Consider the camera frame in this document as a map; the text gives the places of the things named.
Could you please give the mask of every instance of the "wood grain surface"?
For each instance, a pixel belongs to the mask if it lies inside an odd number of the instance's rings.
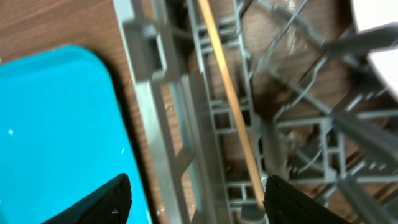
[[[294,10],[299,0],[275,0],[275,2]],[[347,15],[347,5],[341,2],[323,0],[309,1],[302,15],[315,26],[326,38],[334,39],[349,23],[350,15]],[[233,6],[230,0],[212,0],[211,7],[215,13],[215,18],[220,19],[232,15]],[[148,17],[152,17],[150,0],[143,1],[144,12]],[[0,1],[0,58],[1,63],[17,60],[28,55],[43,52],[48,49],[61,45],[77,44],[82,45],[98,54],[112,71],[114,80],[120,83],[117,91],[123,93],[127,101],[127,111],[130,118],[130,125],[134,128],[137,141],[137,155],[142,159],[142,173],[147,177],[149,183],[150,198],[153,202],[151,208],[155,218],[160,223],[167,223],[162,199],[157,185],[152,159],[148,150],[141,116],[137,107],[134,89],[127,66],[127,61],[116,22],[112,0],[2,0]],[[250,6],[243,17],[243,32],[245,44],[248,50],[254,55],[259,55],[275,36],[282,23],[275,20],[266,11],[258,6]],[[315,58],[318,51],[306,43],[296,30],[290,29],[278,46],[272,60],[278,65],[278,69],[292,81],[297,81]],[[242,80],[241,58],[236,50],[228,50],[227,62],[230,66],[236,91],[241,93],[239,88]],[[195,54],[192,54],[190,61],[195,61]],[[211,87],[214,98],[225,98],[225,90],[222,85],[221,77],[216,67],[214,55],[206,58],[209,66],[209,76],[211,77]],[[267,77],[257,77],[252,84],[256,107],[267,106],[267,101],[262,97],[264,83]],[[311,92],[326,102],[328,105],[335,105],[344,94],[351,89],[351,71],[337,61],[331,61],[322,68],[320,76],[311,89]],[[173,109],[170,90],[164,89],[165,109],[169,117],[169,125],[172,129],[173,143],[175,150],[182,147],[181,136],[177,128],[177,120]],[[365,105],[372,108],[380,106]],[[299,104],[286,114],[289,116],[313,115],[317,112],[308,105]],[[239,161],[243,160],[243,154],[232,134],[221,139],[223,143],[223,154],[225,155],[225,167],[228,170],[241,170],[244,166],[239,166]],[[352,142],[347,141],[347,151],[349,155],[358,152],[358,147]],[[193,199],[192,186],[188,174],[182,178],[184,193],[187,199],[189,214],[195,211],[195,200]],[[314,196],[322,189],[322,185],[299,186],[306,194]],[[395,185],[372,184],[366,185],[366,190],[378,198],[385,196],[386,192],[396,189]],[[355,215],[347,205],[344,198],[338,193],[330,197],[330,209],[338,215],[354,220]]]

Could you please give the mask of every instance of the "white plate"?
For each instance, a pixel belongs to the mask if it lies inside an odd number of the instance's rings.
[[[398,0],[351,0],[356,29],[364,30],[398,22]],[[398,101],[398,49],[372,51],[368,61],[380,81]]]

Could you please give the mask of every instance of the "blue tray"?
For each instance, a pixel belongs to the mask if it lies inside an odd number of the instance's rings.
[[[41,223],[120,173],[152,223],[109,73],[68,46],[0,66],[0,223]]]

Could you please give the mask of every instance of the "wooden stick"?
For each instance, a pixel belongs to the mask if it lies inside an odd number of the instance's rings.
[[[217,27],[214,22],[213,13],[211,12],[208,0],[199,0],[199,5],[203,13],[203,17],[205,18],[205,23],[210,36],[211,45],[213,46],[218,68],[220,70],[226,90],[226,96],[228,97],[236,129],[238,130],[238,135],[241,141],[244,157],[246,159],[246,165],[248,166],[250,179],[253,182],[253,189],[254,193],[256,194],[257,204],[259,208],[264,208],[264,189],[262,188],[260,174],[257,169],[256,160],[254,159],[253,150],[250,144],[248,132],[246,131],[246,125],[243,120],[238,97],[236,96],[236,92],[231,80],[231,75],[228,71],[225,55],[221,46],[220,37],[218,35]]]

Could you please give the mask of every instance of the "black object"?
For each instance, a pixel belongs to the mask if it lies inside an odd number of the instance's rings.
[[[392,23],[351,37],[326,42],[323,48],[329,57],[347,54],[366,54],[370,50],[396,48],[398,46],[398,24]]]
[[[127,174],[119,174],[93,193],[44,223],[125,224],[129,218],[131,203],[129,177]]]
[[[276,175],[267,179],[264,206],[270,224],[349,223]]]

